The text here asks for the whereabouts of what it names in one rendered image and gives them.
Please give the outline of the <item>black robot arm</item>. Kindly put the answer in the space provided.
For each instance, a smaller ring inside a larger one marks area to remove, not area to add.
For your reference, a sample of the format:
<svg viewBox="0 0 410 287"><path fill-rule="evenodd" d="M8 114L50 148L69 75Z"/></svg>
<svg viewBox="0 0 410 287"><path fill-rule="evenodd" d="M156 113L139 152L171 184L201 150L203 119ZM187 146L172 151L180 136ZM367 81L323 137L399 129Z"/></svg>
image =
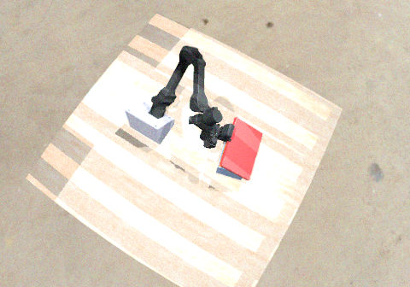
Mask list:
<svg viewBox="0 0 410 287"><path fill-rule="evenodd" d="M175 90L182 79L189 65L193 66L193 93L190 96L190 110L192 112L203 113L195 114L189 117L189 125L194 124L201 130L205 130L208 126L220 123L223 119L222 113L218 107L208 105L208 98L205 94L205 67L206 62L203 60L202 54L197 47L183 46L179 53L179 64L173 71L167 86L162 88L159 93L151 97L153 103L148 114L153 115L157 119L163 117L166 106L174 103ZM204 135L203 147L212 149L216 147L219 134L215 132L202 133Z"/></svg>

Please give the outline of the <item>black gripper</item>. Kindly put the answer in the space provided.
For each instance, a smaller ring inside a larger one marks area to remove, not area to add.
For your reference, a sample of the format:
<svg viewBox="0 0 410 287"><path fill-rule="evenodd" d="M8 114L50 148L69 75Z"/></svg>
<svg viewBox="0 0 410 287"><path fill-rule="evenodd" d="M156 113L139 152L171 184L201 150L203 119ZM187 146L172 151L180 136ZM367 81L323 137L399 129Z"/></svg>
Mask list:
<svg viewBox="0 0 410 287"><path fill-rule="evenodd" d="M200 139L203 141L204 139L204 135L202 134L203 132L208 133L208 132L215 132L217 134L219 134L219 136L217 137L218 140L227 142L227 141L231 141L231 137L233 134L235 126L230 123L230 124L225 124L224 126L220 127L220 124L213 124L211 126L208 126L205 130L201 131L200 134Z"/></svg>

